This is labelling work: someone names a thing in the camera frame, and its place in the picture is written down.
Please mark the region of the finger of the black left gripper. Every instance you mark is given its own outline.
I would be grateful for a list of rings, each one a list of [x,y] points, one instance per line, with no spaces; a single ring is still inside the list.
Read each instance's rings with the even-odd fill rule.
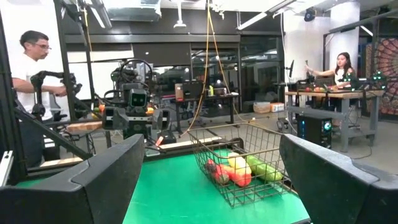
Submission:
[[[103,111],[102,127],[105,130],[127,129],[128,117],[124,108],[106,106]]]
[[[170,124],[170,111],[169,110],[155,110],[152,115],[152,128],[153,129],[167,129]]]

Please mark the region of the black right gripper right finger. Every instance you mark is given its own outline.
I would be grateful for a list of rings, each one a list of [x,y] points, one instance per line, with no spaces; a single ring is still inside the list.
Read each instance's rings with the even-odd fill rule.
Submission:
[[[279,152],[313,223],[397,223],[397,175],[291,134]]]

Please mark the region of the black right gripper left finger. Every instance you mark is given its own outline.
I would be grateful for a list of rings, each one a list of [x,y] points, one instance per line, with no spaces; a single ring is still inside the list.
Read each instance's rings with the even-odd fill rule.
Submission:
[[[1,223],[122,223],[144,159],[144,137],[123,142],[29,188],[1,188]]]

